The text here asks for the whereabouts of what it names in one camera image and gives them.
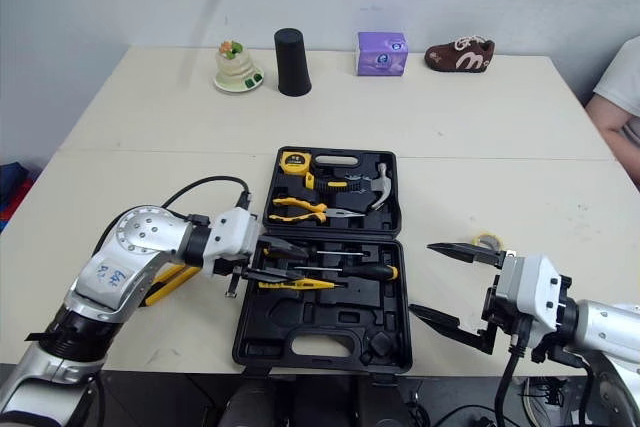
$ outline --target shoe-shaped object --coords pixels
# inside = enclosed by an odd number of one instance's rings
[[[427,65],[439,72],[484,72],[496,44],[478,35],[461,37],[455,42],[429,47],[424,54]]]

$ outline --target tool case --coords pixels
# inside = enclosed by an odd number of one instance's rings
[[[281,166],[285,153],[308,154],[298,159],[302,170],[287,174]],[[390,192],[378,210],[371,210],[382,192],[367,190],[369,179],[379,176],[384,163]],[[323,191],[305,187],[308,170]],[[363,182],[362,192],[326,185],[339,179]],[[274,205],[273,199],[294,197],[311,204],[364,213],[363,217],[317,218],[283,222],[270,216],[292,217],[308,213],[299,206]],[[340,269],[345,265],[382,263],[398,269],[398,278],[381,281],[344,276],[338,270],[299,270],[308,278],[334,282],[339,287],[318,290],[260,288],[249,281],[233,346],[233,359],[248,372],[266,375],[273,367],[339,369],[370,372],[378,379],[411,368],[411,338],[407,287],[400,232],[398,176],[391,152],[282,147],[273,170],[263,223],[266,234],[319,251],[364,255],[320,254],[308,261],[274,258],[268,244],[256,248],[252,267],[295,269],[316,266]],[[329,336],[346,348],[346,356],[308,355],[294,351],[301,336]]]

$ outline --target white wall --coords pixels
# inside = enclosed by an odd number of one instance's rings
[[[416,52],[484,35],[550,55],[584,100],[640,34],[640,0],[0,0],[2,161],[43,166],[130,43],[270,47],[285,26],[312,49],[350,50],[358,30],[401,30]]]

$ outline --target tissue box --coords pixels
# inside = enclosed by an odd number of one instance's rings
[[[399,32],[358,32],[358,75],[402,75],[409,48]]]

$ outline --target hammer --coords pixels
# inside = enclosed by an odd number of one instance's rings
[[[391,179],[387,177],[387,164],[380,162],[378,173],[380,175],[375,179],[358,175],[347,176],[346,180],[321,180],[316,179],[311,172],[307,172],[304,177],[304,186],[318,192],[379,192],[380,197],[370,207],[372,210],[378,210],[391,193]]]

